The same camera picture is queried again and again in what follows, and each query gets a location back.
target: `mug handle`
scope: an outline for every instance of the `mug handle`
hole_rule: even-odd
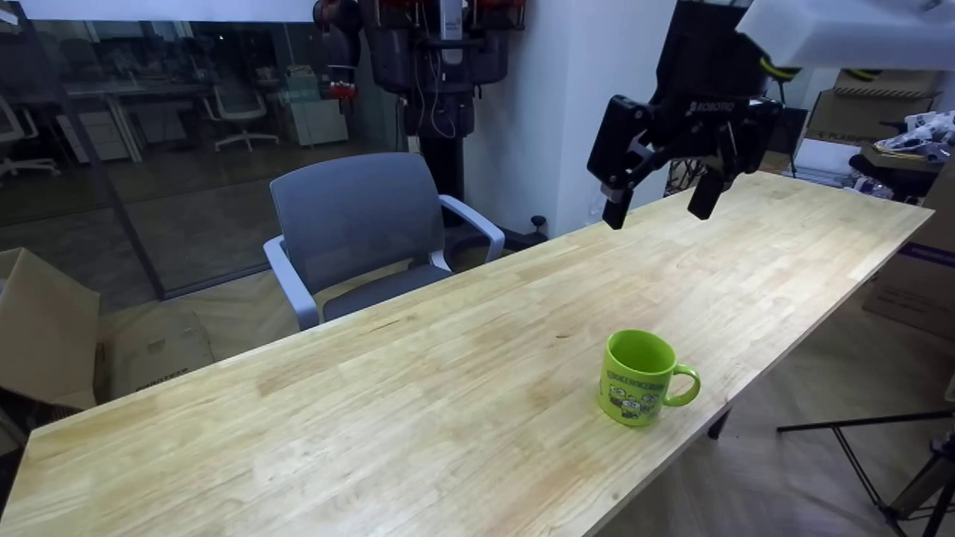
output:
[[[685,394],[662,397],[662,405],[689,405],[697,400],[698,387],[703,387],[698,372],[692,367],[686,367],[686,363],[677,363],[674,376],[689,376],[692,385]]]

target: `office chair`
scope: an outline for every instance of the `office chair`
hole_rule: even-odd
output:
[[[210,118],[240,126],[240,133],[215,139],[215,153],[233,142],[245,142],[245,148],[254,153],[254,139],[282,142],[271,132],[249,132],[252,121],[265,115],[265,102],[256,90],[243,82],[215,82],[213,97],[215,103],[207,102]]]
[[[39,132],[31,109],[24,109],[24,121],[21,121],[21,115],[0,94],[0,142],[6,147],[19,139],[33,139],[33,138],[39,138]],[[60,175],[60,166],[55,157],[27,157],[27,160],[3,157],[0,160],[0,175],[19,175],[21,169],[45,169],[51,175]]]
[[[486,259],[504,247],[504,233],[467,203],[440,193],[424,157],[412,153],[356,154],[292,169],[271,181],[271,200],[282,236],[264,250],[300,329],[447,278],[443,208],[489,238]],[[400,273],[365,282],[324,306],[315,302],[336,282],[406,259],[410,267]]]

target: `table surface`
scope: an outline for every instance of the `table surface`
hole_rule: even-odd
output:
[[[929,212],[743,175],[37,429],[3,533],[586,533]],[[703,397],[624,429],[600,350],[652,329]]]

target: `chair backrest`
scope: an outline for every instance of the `chair backrest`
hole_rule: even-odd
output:
[[[422,154],[312,165],[271,181],[285,250],[312,291],[443,250],[446,227]]]
[[[243,82],[219,82],[215,90],[215,106],[221,118],[256,118],[265,115],[264,94]]]
[[[19,118],[19,112],[6,103],[6,97],[0,94],[0,142],[15,142],[24,139],[24,126]]]

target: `green mug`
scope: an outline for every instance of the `green mug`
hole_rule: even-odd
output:
[[[670,379],[689,376],[685,394],[670,394]],[[652,330],[619,330],[606,339],[600,372],[600,408],[624,426],[649,426],[661,405],[689,405],[698,372],[677,360],[674,350]]]

